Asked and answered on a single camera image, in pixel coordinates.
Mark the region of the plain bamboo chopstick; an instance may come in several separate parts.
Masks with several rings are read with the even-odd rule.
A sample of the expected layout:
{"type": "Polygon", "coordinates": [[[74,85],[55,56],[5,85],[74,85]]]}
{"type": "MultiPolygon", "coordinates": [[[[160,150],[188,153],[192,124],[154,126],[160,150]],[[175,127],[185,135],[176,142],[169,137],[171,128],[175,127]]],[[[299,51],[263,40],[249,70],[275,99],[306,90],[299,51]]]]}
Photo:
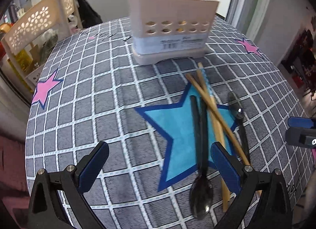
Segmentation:
{"type": "Polygon", "coordinates": [[[197,92],[202,96],[203,100],[206,102],[207,106],[209,107],[211,113],[214,114],[217,121],[221,124],[223,130],[225,131],[226,135],[233,143],[235,150],[237,151],[237,153],[241,157],[244,164],[250,165],[250,162],[246,158],[246,155],[245,155],[244,151],[242,150],[241,145],[237,141],[237,138],[235,137],[234,133],[232,132],[230,127],[228,127],[227,123],[224,121],[222,115],[219,113],[219,111],[215,107],[215,104],[212,104],[211,97],[209,96],[208,92],[204,91],[202,89],[202,87],[200,87],[199,83],[193,78],[193,76],[191,74],[187,73],[185,76],[189,80],[189,82],[195,87],[197,92]]]}
{"type": "MultiPolygon", "coordinates": [[[[202,77],[202,73],[200,70],[200,68],[202,68],[202,67],[203,67],[202,63],[199,62],[198,63],[198,68],[199,68],[198,78],[199,78],[199,82],[201,83],[203,90],[205,91],[204,79],[202,77]]],[[[224,147],[226,147],[225,140],[224,140],[224,133],[223,133],[223,129],[222,129],[221,124],[217,121],[217,119],[215,118],[214,114],[211,113],[211,111],[209,111],[209,116],[210,116],[211,121],[212,121],[215,139],[217,140],[217,142],[220,142],[224,147]]],[[[226,183],[224,182],[224,180],[221,180],[221,182],[222,182],[223,212],[226,212],[228,209],[228,202],[230,200],[230,191],[228,190],[228,187],[226,186],[226,183]]]]}

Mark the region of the black plastic spoon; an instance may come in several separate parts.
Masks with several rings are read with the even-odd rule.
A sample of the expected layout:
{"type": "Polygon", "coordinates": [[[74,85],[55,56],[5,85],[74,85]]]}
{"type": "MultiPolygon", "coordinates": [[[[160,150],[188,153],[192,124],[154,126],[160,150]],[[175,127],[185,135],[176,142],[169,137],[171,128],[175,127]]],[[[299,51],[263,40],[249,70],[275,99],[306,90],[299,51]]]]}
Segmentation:
{"type": "Polygon", "coordinates": [[[230,112],[237,120],[237,123],[239,126],[239,135],[241,137],[242,150],[244,151],[247,157],[247,160],[250,162],[251,160],[250,160],[250,153],[249,153],[249,147],[248,147],[248,140],[246,136],[245,127],[243,125],[245,112],[241,104],[241,101],[239,99],[239,96],[237,96],[237,94],[234,93],[233,91],[228,92],[228,104],[229,104],[230,112]]]}
{"type": "Polygon", "coordinates": [[[207,105],[203,99],[198,102],[200,114],[200,173],[190,189],[190,210],[194,218],[202,220],[210,210],[213,202],[213,186],[207,178],[208,172],[208,120],[207,105]]]}

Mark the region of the black chopstick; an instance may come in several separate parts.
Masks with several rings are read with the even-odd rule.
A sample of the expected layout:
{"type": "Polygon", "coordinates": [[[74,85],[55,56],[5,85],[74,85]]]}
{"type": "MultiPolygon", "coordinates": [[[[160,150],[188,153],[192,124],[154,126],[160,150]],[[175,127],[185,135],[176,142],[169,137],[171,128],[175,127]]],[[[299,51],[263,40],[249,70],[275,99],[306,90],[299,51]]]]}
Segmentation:
{"type": "Polygon", "coordinates": [[[191,102],[191,113],[193,119],[193,131],[194,131],[194,142],[195,142],[195,150],[196,150],[196,164],[197,171],[200,173],[200,114],[198,108],[197,98],[194,95],[190,96],[191,102]]]}

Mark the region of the blue floral bamboo chopstick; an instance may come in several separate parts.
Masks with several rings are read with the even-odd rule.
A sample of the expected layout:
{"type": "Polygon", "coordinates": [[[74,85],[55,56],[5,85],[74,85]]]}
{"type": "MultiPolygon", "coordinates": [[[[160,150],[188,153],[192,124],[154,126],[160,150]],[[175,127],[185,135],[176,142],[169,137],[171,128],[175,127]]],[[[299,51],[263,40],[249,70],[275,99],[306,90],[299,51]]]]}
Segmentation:
{"type": "Polygon", "coordinates": [[[204,79],[204,88],[205,88],[205,90],[208,92],[209,97],[210,97],[210,101],[212,102],[212,105],[213,105],[214,108],[216,109],[216,108],[217,108],[216,100],[215,100],[215,98],[214,98],[214,96],[213,96],[213,92],[212,92],[211,86],[210,86],[210,84],[209,84],[209,80],[208,80],[208,78],[207,78],[206,72],[205,72],[205,70],[204,70],[203,67],[200,68],[200,70],[201,70],[201,73],[202,73],[202,77],[203,77],[203,79],[204,79]]]}

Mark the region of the grey checkered tablecloth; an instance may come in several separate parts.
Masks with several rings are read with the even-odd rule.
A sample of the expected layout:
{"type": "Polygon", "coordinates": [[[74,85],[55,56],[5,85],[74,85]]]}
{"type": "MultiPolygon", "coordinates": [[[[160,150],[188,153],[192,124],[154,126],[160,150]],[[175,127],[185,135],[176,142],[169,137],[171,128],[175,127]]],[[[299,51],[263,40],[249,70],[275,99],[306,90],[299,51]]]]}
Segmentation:
{"type": "Polygon", "coordinates": [[[194,218],[189,194],[197,177],[186,79],[203,66],[217,108],[236,136],[228,105],[237,94],[253,170],[284,176],[296,205],[314,171],[310,149],[287,145],[288,119],[305,116],[270,59],[233,26],[216,19],[200,59],[141,66],[132,56],[129,19],[99,24],[59,42],[40,75],[26,131],[28,188],[38,170],[77,164],[100,142],[109,156],[84,194],[106,228],[214,228],[223,217],[222,178],[209,163],[213,200],[194,218]]]}

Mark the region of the pink plastic stool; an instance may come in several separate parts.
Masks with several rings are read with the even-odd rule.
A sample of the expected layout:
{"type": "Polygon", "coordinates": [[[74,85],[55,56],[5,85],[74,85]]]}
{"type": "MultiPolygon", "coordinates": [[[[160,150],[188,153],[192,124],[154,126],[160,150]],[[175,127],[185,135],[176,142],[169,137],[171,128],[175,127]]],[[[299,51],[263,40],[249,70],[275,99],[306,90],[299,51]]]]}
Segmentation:
{"type": "Polygon", "coordinates": [[[27,209],[29,192],[25,171],[25,146],[1,137],[1,201],[10,210],[27,209]]]}

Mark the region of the beige plastic storage cart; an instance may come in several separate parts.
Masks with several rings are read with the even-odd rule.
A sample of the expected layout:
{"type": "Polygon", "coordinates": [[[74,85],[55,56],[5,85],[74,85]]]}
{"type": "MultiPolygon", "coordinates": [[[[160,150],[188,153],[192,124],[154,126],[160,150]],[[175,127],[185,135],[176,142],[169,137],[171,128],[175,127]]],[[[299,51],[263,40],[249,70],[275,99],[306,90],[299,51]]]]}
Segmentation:
{"type": "Polygon", "coordinates": [[[71,36],[68,23],[68,17],[71,14],[77,18],[80,17],[75,0],[41,0],[29,9],[3,37],[2,45],[8,58],[32,90],[35,89],[36,82],[32,81],[28,72],[22,70],[15,57],[53,26],[60,26],[61,39],[71,36]]]}

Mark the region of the black hanging bag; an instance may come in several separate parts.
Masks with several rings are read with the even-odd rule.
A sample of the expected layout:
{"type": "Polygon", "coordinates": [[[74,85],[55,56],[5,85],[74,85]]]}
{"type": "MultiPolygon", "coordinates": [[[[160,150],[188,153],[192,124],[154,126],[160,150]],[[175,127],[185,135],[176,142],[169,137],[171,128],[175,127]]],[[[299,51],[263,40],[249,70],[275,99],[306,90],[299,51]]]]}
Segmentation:
{"type": "Polygon", "coordinates": [[[92,9],[90,4],[86,0],[76,0],[79,7],[79,15],[83,25],[83,28],[89,28],[102,23],[100,15],[92,9]]]}

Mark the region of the pink plastic utensil holder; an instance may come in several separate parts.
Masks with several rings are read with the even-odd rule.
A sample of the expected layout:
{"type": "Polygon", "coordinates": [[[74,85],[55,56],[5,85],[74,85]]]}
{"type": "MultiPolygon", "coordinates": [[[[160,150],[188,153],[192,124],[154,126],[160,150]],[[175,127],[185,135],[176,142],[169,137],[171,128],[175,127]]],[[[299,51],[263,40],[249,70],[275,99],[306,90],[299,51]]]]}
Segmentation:
{"type": "Polygon", "coordinates": [[[217,0],[127,0],[132,55],[139,65],[172,58],[201,58],[217,0]]]}

